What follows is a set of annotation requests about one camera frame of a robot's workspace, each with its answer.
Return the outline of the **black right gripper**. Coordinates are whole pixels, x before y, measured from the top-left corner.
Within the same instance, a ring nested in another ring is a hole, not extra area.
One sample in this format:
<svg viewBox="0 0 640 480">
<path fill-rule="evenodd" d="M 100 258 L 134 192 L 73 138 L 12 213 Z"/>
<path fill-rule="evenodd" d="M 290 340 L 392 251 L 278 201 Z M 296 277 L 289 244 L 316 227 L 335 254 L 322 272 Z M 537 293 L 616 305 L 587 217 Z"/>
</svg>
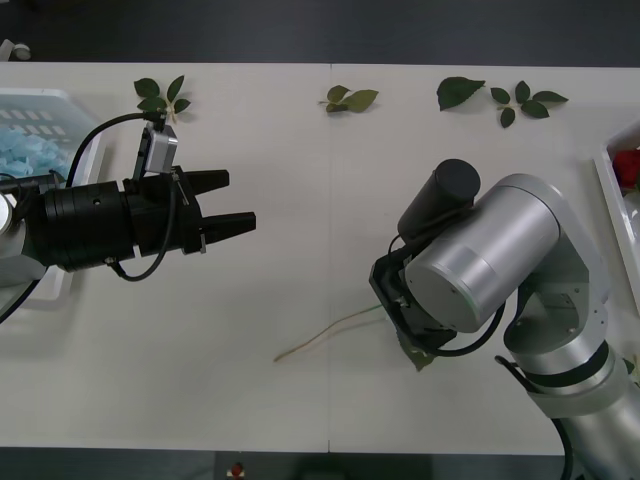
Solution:
<svg viewBox="0 0 640 480">
<path fill-rule="evenodd" d="M 404 269 L 411 253 L 394 251 L 373 265 L 369 283 L 393 324 L 398 338 L 418 350 L 435 350 L 456 337 L 417 302 L 409 290 Z"/>
</svg>

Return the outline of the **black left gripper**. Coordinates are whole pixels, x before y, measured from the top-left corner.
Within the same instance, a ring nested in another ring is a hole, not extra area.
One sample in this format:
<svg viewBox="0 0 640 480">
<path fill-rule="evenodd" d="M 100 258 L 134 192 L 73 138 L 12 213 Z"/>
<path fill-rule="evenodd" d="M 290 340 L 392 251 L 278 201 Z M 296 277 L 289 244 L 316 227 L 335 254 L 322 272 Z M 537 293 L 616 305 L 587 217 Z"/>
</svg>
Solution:
<svg viewBox="0 0 640 480">
<path fill-rule="evenodd" d="M 227 170 L 183 171 L 177 168 L 176 173 L 176 211 L 168 251 L 181 250 L 185 255 L 202 252 L 201 234 L 206 244 L 213 244 L 256 229 L 254 212 L 202 219 L 196 197 L 228 187 L 230 176 Z M 142 256 L 158 253 L 168 227 L 169 182 L 161 175 L 149 175 L 139 181 L 125 179 L 123 186 L 134 243 Z"/>
</svg>

